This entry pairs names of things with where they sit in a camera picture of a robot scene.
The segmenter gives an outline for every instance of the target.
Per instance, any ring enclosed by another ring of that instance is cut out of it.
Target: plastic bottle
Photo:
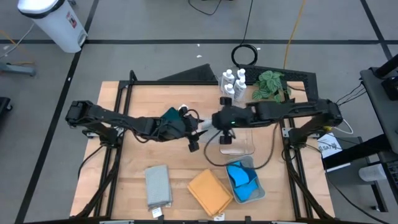
[[[232,75],[232,70],[228,69],[226,72],[223,72],[223,76],[221,77],[221,91],[224,92],[224,87],[227,84],[233,85],[235,81],[234,75]]]
[[[244,83],[246,79],[242,77],[240,80],[236,80],[235,85],[234,85],[234,91],[235,91],[235,96],[234,99],[236,101],[240,101],[243,99],[243,96],[246,92],[246,84]]]
[[[224,96],[230,97],[233,100],[234,95],[235,95],[234,86],[232,86],[232,84],[225,85],[224,86]]]
[[[236,79],[237,80],[240,80],[241,78],[245,78],[245,76],[244,76],[244,73],[245,73],[246,71],[245,71],[245,69],[240,69],[240,70],[238,70],[238,76],[236,77]]]

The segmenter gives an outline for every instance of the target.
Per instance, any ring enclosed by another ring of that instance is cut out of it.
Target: concrete floor
[[[205,11],[212,11],[217,1],[192,1]],[[97,0],[78,1],[74,10],[85,24]],[[398,2],[367,0],[370,10],[386,40],[398,40],[395,22]],[[0,29],[13,39],[20,38],[31,21],[20,15],[16,2],[0,0]],[[300,1],[254,0],[247,39],[287,40],[299,11]],[[217,44],[86,44],[81,52],[72,84],[62,109],[50,150],[32,198],[25,221],[67,218],[75,193],[78,166],[82,162],[86,138],[70,129],[64,117],[73,100],[96,102],[101,82],[128,78],[133,69],[140,80],[157,80],[183,70],[209,63],[215,74],[233,66],[230,53],[236,44],[227,39],[241,39],[248,16],[249,1],[223,1],[214,16],[205,16],[186,1],[100,0],[90,25],[90,40],[182,40],[214,39]],[[38,27],[27,40],[47,40]],[[295,35],[297,40],[377,40],[376,33],[359,0],[307,1]],[[6,41],[0,45],[8,46]],[[35,58],[37,76],[0,75],[0,96],[10,97],[14,110],[0,132],[0,222],[14,222],[32,171],[49,129],[73,54],[62,52],[54,44],[22,44]],[[281,68],[285,44],[255,44],[261,48],[257,65]],[[388,45],[393,55],[397,45]],[[240,62],[248,62],[251,53],[237,52]],[[26,61],[16,50],[2,62]],[[315,72],[321,98],[337,100],[358,86],[359,71],[379,66],[387,60],[380,44],[293,44],[287,68]],[[355,136],[364,140],[381,134],[376,115],[364,95],[342,107],[343,116],[352,125]],[[396,220],[397,204],[388,185],[382,182],[386,202],[392,212],[377,213],[369,206],[375,199],[368,186],[344,185],[353,202],[367,212],[388,222]],[[374,223],[358,212],[331,187],[336,216],[342,220]]]

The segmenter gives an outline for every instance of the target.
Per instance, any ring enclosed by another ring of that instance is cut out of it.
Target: gray towel
[[[172,202],[172,190],[166,165],[146,168],[145,180],[149,210]]]

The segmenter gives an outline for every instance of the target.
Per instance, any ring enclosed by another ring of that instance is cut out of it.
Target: white cable
[[[349,132],[344,131],[344,130],[341,130],[340,128],[337,128],[337,127],[333,127],[333,128],[336,129],[336,130],[338,130],[338,131],[341,131],[342,133],[354,134],[354,130],[353,130],[352,127],[348,124],[348,122],[347,122],[345,119],[343,119],[343,121],[344,121],[344,123],[347,124],[347,126],[348,126],[348,128],[349,128]]]
[[[32,31],[33,26],[35,26],[35,24],[33,23],[29,30],[25,33],[25,35],[23,35],[21,37],[21,39],[19,39],[18,43],[16,45],[13,46],[13,48],[11,48],[10,50],[8,50],[6,53],[4,53],[2,56],[0,56],[0,58],[5,57],[7,54],[11,53],[13,50],[17,49],[18,45],[24,40],[24,38]]]

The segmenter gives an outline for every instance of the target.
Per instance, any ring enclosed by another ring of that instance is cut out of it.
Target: folded orange towel
[[[188,190],[210,217],[221,214],[233,198],[228,189],[209,169],[197,175],[188,184]]]

